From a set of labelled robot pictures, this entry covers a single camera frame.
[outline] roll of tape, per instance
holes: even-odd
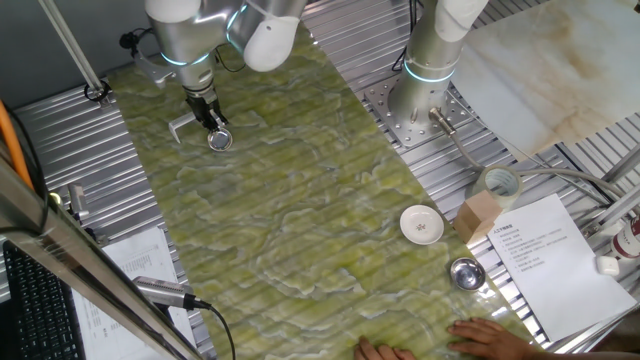
[[[509,210],[524,190],[524,183],[515,170],[503,165],[485,168],[473,185],[473,195],[487,190],[503,212]]]

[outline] marble pattern mat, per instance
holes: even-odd
[[[189,282],[226,317],[240,359],[352,359],[361,335],[458,358],[446,327],[470,316],[531,339],[493,284],[452,285],[449,264],[471,254],[448,223],[435,245],[403,237],[402,211],[435,204],[305,28],[274,72],[219,68],[225,153],[198,123],[172,139],[168,122],[189,111],[176,82],[159,90],[133,67],[109,80]]]

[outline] white paper sheet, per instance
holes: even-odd
[[[636,304],[598,273],[595,254],[556,194],[501,215],[489,238],[551,341]]]
[[[164,233],[158,228],[106,246],[103,250],[130,279],[148,276],[165,281],[178,280]],[[157,352],[75,291],[73,302],[87,360],[160,358]],[[187,311],[169,308],[169,313],[175,327],[195,344]]]

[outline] small metal bowl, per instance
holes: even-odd
[[[487,273],[471,258],[460,258],[451,264],[451,279],[462,290],[476,291],[484,285]]]

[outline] keyboard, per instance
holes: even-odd
[[[20,359],[84,359],[71,289],[9,241],[2,249]]]

